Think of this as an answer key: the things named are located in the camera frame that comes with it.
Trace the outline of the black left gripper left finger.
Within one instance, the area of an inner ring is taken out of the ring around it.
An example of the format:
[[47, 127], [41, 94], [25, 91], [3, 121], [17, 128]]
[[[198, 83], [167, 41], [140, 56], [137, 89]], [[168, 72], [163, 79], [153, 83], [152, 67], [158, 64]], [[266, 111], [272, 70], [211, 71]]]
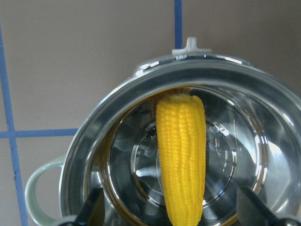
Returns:
[[105, 219], [104, 192], [95, 188], [89, 193], [85, 203], [75, 218], [75, 226], [102, 226]]

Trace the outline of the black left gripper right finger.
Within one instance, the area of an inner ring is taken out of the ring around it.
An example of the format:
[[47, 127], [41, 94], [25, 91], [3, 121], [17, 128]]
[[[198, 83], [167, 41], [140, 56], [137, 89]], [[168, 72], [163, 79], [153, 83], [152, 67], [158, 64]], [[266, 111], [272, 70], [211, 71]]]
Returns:
[[236, 215], [242, 226], [277, 225], [279, 219], [250, 188], [239, 186], [236, 198]]

